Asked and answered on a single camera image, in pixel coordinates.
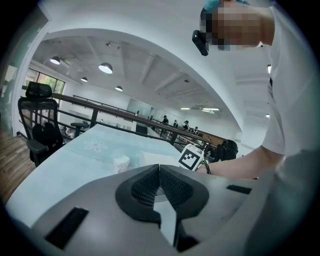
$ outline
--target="chair armrest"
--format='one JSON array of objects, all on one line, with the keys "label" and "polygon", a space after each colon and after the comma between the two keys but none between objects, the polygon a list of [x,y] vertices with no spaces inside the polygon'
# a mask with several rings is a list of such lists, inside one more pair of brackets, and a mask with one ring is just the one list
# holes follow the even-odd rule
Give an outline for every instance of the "chair armrest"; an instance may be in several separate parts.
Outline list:
[{"label": "chair armrest", "polygon": [[28,147],[28,149],[30,149],[35,154],[40,154],[40,153],[48,150],[47,146],[41,144],[40,142],[36,141],[35,139],[29,139],[26,142],[26,146]]}]

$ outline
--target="wooden floor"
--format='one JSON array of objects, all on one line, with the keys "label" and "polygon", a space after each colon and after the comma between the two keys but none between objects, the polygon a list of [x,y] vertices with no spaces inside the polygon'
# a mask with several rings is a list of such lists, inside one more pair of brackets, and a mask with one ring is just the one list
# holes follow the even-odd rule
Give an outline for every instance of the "wooden floor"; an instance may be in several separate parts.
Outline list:
[{"label": "wooden floor", "polygon": [[35,168],[26,140],[7,134],[0,126],[0,197],[3,204]]}]

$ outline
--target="white arch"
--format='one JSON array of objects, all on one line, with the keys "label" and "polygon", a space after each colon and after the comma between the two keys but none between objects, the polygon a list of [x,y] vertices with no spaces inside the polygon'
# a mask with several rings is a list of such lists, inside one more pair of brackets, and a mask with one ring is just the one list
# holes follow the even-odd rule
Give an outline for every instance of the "white arch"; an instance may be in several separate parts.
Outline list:
[{"label": "white arch", "polygon": [[203,3],[184,1],[181,9],[156,0],[44,3],[52,22],[44,39],[98,36],[144,47],[172,62],[200,83],[242,130],[244,106],[232,68],[214,48],[203,57],[191,40]]}]

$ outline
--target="black mesh chair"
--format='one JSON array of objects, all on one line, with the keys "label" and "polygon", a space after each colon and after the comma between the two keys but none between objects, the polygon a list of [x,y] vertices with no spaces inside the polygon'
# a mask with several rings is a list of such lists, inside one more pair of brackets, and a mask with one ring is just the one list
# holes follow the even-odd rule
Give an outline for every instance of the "black mesh chair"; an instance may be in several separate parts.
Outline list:
[{"label": "black mesh chair", "polygon": [[18,100],[18,109],[28,141],[30,159],[37,167],[63,146],[58,126],[58,104],[50,98],[47,84],[29,82],[26,97]]},{"label": "black mesh chair", "polygon": [[238,153],[238,145],[231,139],[227,140],[227,147],[224,149],[223,160],[236,159]]}]

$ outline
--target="light blue tablecloth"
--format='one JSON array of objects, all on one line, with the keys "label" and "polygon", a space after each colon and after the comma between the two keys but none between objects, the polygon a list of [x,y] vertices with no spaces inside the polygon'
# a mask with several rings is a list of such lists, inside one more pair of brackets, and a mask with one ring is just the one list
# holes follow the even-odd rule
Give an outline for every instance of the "light blue tablecloth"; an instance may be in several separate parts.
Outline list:
[{"label": "light blue tablecloth", "polygon": [[130,158],[128,169],[139,167],[142,152],[179,158],[168,142],[97,124],[37,167],[6,204],[9,214],[31,227],[50,207],[96,179],[113,175],[114,158]]}]

